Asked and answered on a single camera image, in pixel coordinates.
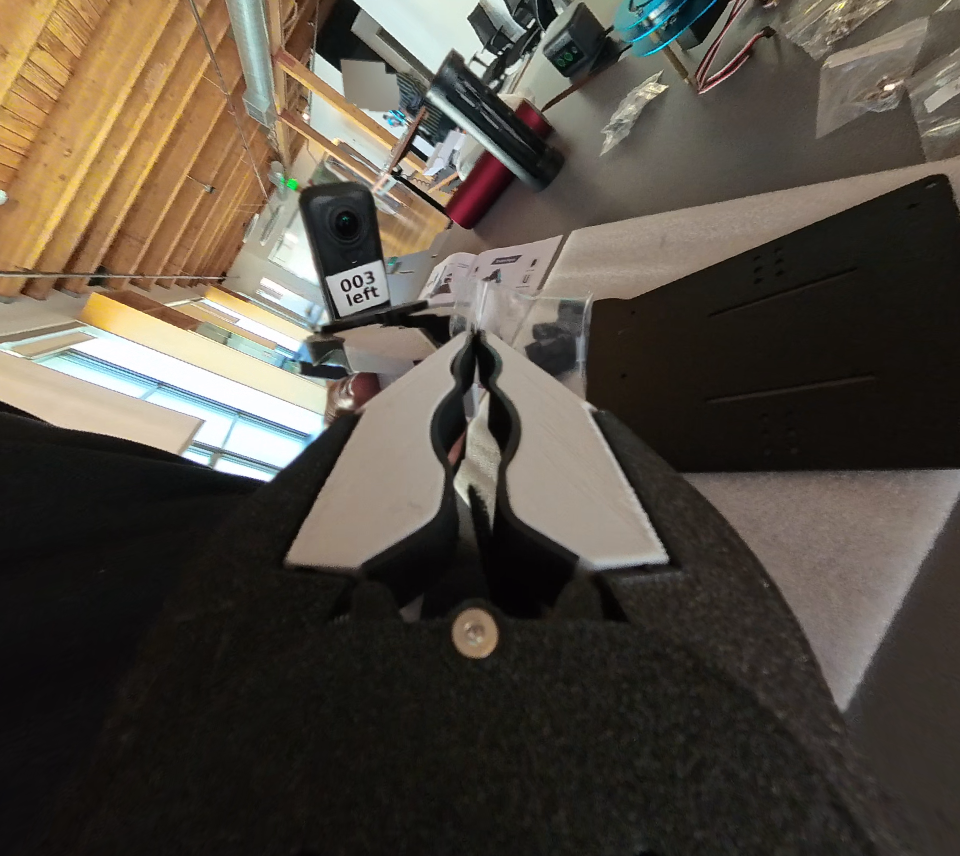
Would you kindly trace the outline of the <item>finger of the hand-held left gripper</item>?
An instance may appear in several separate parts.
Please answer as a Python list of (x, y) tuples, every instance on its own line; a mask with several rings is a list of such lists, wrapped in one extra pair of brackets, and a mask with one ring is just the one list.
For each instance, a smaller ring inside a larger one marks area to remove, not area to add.
[(373, 377), (380, 388), (401, 378), (441, 346), (417, 327), (359, 327), (344, 336), (350, 375)]

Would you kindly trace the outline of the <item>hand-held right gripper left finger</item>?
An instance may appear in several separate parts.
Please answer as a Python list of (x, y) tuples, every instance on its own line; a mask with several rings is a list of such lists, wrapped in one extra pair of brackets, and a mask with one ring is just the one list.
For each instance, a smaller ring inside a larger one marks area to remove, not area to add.
[(467, 430), (473, 337), (454, 336), (356, 415), (285, 564), (387, 586), (404, 607), (457, 554), (450, 454)]

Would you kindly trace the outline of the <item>small clear plastic bag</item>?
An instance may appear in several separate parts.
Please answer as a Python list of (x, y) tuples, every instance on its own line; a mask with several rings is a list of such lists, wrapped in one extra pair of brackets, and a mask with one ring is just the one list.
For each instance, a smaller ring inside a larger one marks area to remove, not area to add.
[[(527, 358), (521, 345), (524, 325), (536, 302), (539, 299), (546, 298), (590, 299), (592, 310), (594, 310), (594, 295), (592, 293), (584, 296), (529, 294), (499, 284), (473, 284), (469, 295), (459, 299), (450, 311), (449, 334), (454, 337), (463, 332), (481, 331), (498, 337), (503, 343)], [(560, 378), (552, 377), (561, 382), (573, 394), (582, 399), (586, 398), (587, 360), (585, 360), (582, 375), (571, 374)]]

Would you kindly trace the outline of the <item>printed instruction manual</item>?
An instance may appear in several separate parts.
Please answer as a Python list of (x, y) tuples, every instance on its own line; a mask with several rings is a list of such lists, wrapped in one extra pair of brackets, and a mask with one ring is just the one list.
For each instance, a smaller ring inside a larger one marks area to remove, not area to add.
[(499, 284), (523, 294), (537, 293), (552, 266), (563, 236), (479, 254), (456, 252), (436, 264), (418, 299), (434, 307), (452, 306), (466, 298), (474, 284)]

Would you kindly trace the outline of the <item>grey desk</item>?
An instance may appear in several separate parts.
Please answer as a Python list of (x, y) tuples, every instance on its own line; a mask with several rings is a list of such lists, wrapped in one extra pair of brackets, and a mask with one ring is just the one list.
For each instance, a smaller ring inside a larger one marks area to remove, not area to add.
[[(815, 72), (778, 44), (701, 97), (666, 97), (654, 133), (627, 140), (624, 175), (588, 162), (598, 107), (560, 110), (572, 156), (554, 186), (521, 214), (512, 190), (489, 233), (612, 224), (916, 165), (906, 111), (893, 132), (858, 122), (816, 142)], [(628, 672), (636, 690), (612, 709), (563, 720), (623, 731), (635, 741), (611, 762), (547, 769), (558, 832), (586, 814), (573, 854), (958, 854), (958, 506), (875, 652), (845, 711), (834, 700), (800, 622), (771, 574), (688, 474), (909, 470), (682, 472), (621, 423), (640, 495), (671, 553), (666, 570), (614, 574), (609, 593), (626, 622), (576, 629), (588, 670)], [(656, 638), (633, 658), (626, 624)]]

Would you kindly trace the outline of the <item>person's left hand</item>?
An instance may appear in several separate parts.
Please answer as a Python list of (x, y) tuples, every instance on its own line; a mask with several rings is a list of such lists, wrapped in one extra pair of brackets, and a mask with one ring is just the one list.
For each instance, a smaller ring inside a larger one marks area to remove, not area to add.
[(378, 375), (359, 372), (330, 383), (327, 390), (325, 419), (336, 421), (363, 408), (381, 390)]

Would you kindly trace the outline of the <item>large window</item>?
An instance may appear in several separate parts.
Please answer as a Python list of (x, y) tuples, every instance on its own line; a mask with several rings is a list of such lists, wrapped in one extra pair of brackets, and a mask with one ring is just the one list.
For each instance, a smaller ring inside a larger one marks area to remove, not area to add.
[(261, 481), (324, 428), (309, 408), (85, 329), (2, 337), (2, 402), (58, 427)]

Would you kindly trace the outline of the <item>small black plastic parts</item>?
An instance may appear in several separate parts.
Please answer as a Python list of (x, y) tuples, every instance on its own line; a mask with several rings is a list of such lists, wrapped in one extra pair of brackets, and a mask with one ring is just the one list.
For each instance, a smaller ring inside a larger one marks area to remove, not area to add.
[(538, 299), (530, 310), (521, 348), (548, 374), (561, 378), (583, 375), (590, 342), (591, 299)]

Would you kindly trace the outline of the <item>red electric screwdriver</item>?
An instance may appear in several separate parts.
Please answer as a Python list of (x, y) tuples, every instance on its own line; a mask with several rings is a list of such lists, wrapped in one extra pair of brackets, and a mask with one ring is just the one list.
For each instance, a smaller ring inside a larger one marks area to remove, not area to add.
[[(552, 125), (529, 98), (508, 94), (505, 102), (536, 135), (543, 139), (552, 135)], [(462, 147), (455, 154), (455, 168), (461, 182), (446, 203), (445, 214), (454, 225), (472, 229), (516, 181), (516, 177), (470, 135), (464, 135)]]

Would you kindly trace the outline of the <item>black cylinder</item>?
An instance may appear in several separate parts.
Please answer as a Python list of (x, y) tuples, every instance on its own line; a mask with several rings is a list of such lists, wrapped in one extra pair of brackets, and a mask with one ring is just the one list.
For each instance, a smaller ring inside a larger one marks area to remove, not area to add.
[(563, 154), (484, 84), (455, 49), (440, 63), (426, 99), (533, 192), (546, 190), (565, 164)]

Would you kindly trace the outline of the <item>white foam block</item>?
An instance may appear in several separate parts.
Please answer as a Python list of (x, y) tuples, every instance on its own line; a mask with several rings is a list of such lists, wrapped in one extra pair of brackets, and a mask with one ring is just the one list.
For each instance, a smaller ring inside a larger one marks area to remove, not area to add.
[[(932, 174), (958, 190), (958, 157), (575, 230), (545, 292), (634, 298)], [(958, 471), (685, 478), (772, 576), (845, 711), (931, 550), (956, 536)]]

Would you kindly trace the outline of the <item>person's black clothing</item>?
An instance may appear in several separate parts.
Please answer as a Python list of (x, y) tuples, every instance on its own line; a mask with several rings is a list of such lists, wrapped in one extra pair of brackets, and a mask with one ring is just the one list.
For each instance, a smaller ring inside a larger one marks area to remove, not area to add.
[(2, 854), (294, 851), (294, 478), (2, 411)]

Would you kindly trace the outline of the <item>small black power adapter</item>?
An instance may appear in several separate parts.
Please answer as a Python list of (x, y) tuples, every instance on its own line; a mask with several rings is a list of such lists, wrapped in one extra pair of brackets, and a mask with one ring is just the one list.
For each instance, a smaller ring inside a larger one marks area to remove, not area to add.
[(612, 65), (619, 57), (612, 29), (582, 1), (554, 21), (542, 44), (547, 62), (567, 81), (579, 82)]

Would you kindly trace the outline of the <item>clear bag with dark screws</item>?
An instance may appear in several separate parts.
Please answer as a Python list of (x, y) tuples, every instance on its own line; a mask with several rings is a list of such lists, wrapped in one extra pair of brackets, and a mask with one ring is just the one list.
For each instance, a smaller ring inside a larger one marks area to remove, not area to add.
[(655, 72), (621, 99), (602, 128), (600, 156), (606, 155), (626, 139), (644, 108), (668, 90), (668, 84), (662, 82), (662, 77), (662, 70)]

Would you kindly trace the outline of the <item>pile of clear plastic bags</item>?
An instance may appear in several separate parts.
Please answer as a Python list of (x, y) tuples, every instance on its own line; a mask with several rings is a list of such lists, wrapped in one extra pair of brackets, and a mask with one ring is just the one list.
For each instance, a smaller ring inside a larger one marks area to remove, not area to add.
[(850, 37), (905, 0), (805, 0), (784, 25), (786, 39), (820, 68), (816, 137), (870, 114), (910, 108), (925, 160), (958, 156), (959, 51), (934, 55), (932, 30), (958, 30), (959, 0), (901, 22), (858, 45)]

